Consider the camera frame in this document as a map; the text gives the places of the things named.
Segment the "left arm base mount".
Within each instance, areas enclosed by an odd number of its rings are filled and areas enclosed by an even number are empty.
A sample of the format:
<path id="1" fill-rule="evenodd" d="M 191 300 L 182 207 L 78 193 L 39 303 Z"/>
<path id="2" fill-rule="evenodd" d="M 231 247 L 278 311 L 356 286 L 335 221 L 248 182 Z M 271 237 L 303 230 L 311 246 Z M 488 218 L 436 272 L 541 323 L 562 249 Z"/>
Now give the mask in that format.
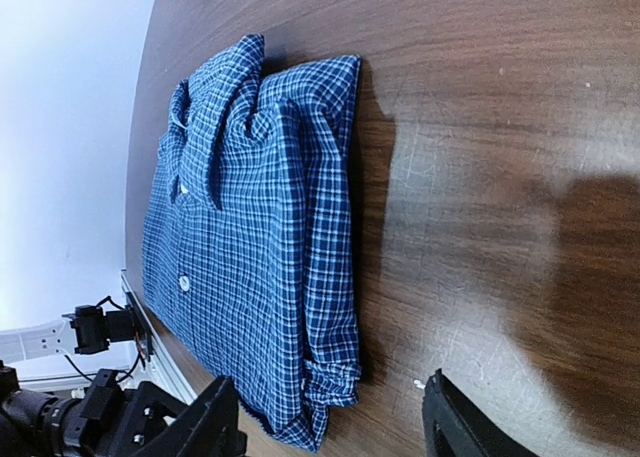
<path id="1" fill-rule="evenodd" d="M 124 296 L 124 304 L 107 296 L 95 305 L 77 306 L 63 315 L 76 338 L 75 354 L 93 355 L 107 351 L 114 343 L 133 342 L 141 359 L 151 361 L 154 349 L 150 324 L 134 294 L 125 291 Z"/>

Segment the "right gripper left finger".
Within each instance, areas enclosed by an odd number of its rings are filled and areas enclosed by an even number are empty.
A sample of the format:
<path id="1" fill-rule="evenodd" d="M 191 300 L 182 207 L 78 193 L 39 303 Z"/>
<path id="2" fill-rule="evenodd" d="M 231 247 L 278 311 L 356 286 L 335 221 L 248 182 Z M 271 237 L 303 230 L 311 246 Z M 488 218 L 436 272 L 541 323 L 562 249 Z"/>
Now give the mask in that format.
<path id="1" fill-rule="evenodd" d="M 247 435 L 238 422 L 234 381 L 218 377 L 149 444 L 149 455 L 244 456 Z"/>

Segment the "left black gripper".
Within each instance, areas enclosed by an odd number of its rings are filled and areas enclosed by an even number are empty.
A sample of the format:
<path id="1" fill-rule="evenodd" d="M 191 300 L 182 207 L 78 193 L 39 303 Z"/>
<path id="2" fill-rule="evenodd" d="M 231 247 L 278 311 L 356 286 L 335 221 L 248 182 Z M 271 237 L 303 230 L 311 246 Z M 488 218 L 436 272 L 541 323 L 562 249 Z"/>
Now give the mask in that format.
<path id="1" fill-rule="evenodd" d="M 102 369 L 82 399 L 49 411 L 49 448 L 54 456 L 149 456 L 185 403 L 144 381 L 122 389 L 117 372 Z"/>

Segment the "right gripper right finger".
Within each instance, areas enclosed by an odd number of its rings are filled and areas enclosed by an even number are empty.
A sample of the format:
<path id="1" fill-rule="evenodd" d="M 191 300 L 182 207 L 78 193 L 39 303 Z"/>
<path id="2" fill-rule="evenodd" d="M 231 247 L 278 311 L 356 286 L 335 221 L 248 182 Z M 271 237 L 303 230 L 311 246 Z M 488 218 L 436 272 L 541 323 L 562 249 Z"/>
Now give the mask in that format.
<path id="1" fill-rule="evenodd" d="M 426 382 L 422 419 L 428 456 L 535 456 L 489 419 L 441 369 Z"/>

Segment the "blue checkered shirt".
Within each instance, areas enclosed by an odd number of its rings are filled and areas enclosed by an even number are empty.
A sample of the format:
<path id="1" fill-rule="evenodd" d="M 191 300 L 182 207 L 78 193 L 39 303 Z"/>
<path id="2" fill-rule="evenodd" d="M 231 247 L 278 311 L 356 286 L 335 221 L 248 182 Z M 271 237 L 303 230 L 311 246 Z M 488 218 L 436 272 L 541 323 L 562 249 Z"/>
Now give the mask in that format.
<path id="1" fill-rule="evenodd" d="M 348 177 L 361 60 L 264 62 L 248 35 L 177 84 L 143 291 L 268 435 L 315 452 L 361 375 Z"/>

